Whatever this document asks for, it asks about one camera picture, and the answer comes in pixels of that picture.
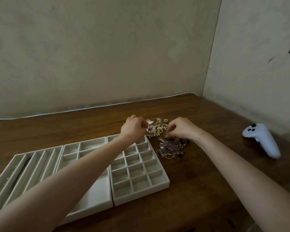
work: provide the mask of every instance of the white jewelry tray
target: white jewelry tray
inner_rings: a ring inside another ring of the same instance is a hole
[[[0,175],[0,209],[52,175],[118,135],[15,155]],[[116,157],[59,224],[168,188],[170,180],[147,137]]]

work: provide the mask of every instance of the beige wall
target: beige wall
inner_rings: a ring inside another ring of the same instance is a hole
[[[202,93],[221,0],[0,0],[0,117]]]
[[[290,138],[290,0],[222,0],[203,95]]]

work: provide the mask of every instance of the white controller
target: white controller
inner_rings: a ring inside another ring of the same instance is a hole
[[[258,123],[248,126],[243,131],[243,136],[246,138],[254,138],[261,144],[264,151],[271,158],[279,159],[281,157],[278,146],[265,124]]]

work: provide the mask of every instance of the white cable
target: white cable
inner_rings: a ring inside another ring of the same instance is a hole
[[[175,94],[175,95],[171,95],[171,96],[167,96],[167,97],[163,97],[163,98],[174,97],[174,96],[178,96],[178,95],[182,95],[182,94],[195,94],[195,95],[197,95],[196,93],[193,93],[193,92],[185,92],[185,93]],[[149,101],[149,100],[155,100],[155,99],[160,99],[160,98],[152,98],[152,99],[142,100],[142,101]],[[44,115],[51,115],[51,114],[58,114],[58,113],[64,113],[64,112],[70,112],[70,111],[81,111],[81,110],[87,110],[87,109],[98,108],[98,107],[108,107],[108,106],[114,106],[114,105],[120,105],[120,104],[126,104],[126,103],[131,103],[131,102],[115,103],[115,104],[104,105],[104,106],[88,107],[88,108],[81,108],[81,109],[76,109],[76,110],[53,112],[53,113],[46,113],[46,114],[38,114],[38,115],[25,116],[25,117],[20,117],[20,118],[0,118],[0,120],[16,120],[16,119],[29,118],[29,117],[35,117],[35,116],[44,116]]]

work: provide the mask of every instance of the forearm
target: forearm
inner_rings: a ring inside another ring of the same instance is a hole
[[[119,136],[31,188],[0,211],[0,232],[52,231],[129,145]]]
[[[252,218],[266,231],[290,231],[290,194],[209,133],[193,141],[209,156]]]

